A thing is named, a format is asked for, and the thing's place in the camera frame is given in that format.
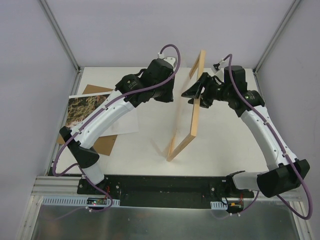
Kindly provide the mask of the light wooden picture frame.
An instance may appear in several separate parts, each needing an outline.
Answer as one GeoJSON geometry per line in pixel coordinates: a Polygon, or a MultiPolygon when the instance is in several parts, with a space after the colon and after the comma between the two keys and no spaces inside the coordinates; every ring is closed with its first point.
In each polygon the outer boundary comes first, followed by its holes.
{"type": "Polygon", "coordinates": [[[195,82],[200,78],[204,72],[206,59],[206,51],[200,50],[193,66],[190,68],[186,79],[184,80],[181,88],[178,90],[178,103],[176,109],[175,125],[173,127],[173,136],[169,142],[167,149],[166,161],[171,162],[177,155],[179,155],[197,136],[199,115],[200,115],[200,99],[196,98],[192,104],[192,113],[190,116],[183,115],[184,100],[181,94],[187,90],[188,85],[192,82],[194,74],[196,74],[195,82]],[[179,127],[183,121],[187,120],[189,123],[189,132],[181,142],[179,140],[179,127]]]}

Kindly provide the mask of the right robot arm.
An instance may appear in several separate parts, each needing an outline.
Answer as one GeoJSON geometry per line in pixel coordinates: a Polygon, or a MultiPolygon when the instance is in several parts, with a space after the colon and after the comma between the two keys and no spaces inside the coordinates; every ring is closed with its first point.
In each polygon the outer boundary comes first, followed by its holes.
{"type": "Polygon", "coordinates": [[[248,90],[246,71],[242,66],[233,65],[219,70],[216,74],[203,72],[189,89],[182,93],[192,104],[200,100],[200,106],[208,109],[214,101],[227,102],[236,115],[246,124],[259,145],[268,170],[265,172],[238,171],[228,175],[231,181],[225,184],[225,192],[237,197],[243,190],[256,190],[271,198],[300,186],[310,170],[310,164],[288,148],[272,123],[261,95],[248,90]]]}

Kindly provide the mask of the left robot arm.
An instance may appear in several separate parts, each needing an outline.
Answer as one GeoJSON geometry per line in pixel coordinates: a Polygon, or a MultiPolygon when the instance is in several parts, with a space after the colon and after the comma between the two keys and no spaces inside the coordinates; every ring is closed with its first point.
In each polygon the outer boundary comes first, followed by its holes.
{"type": "Polygon", "coordinates": [[[73,127],[64,126],[59,133],[84,175],[88,188],[99,195],[105,191],[105,177],[93,145],[118,119],[151,99],[173,102],[175,78],[172,75],[177,60],[174,57],[156,58],[139,73],[124,76],[107,99],[89,116],[73,127]]]}

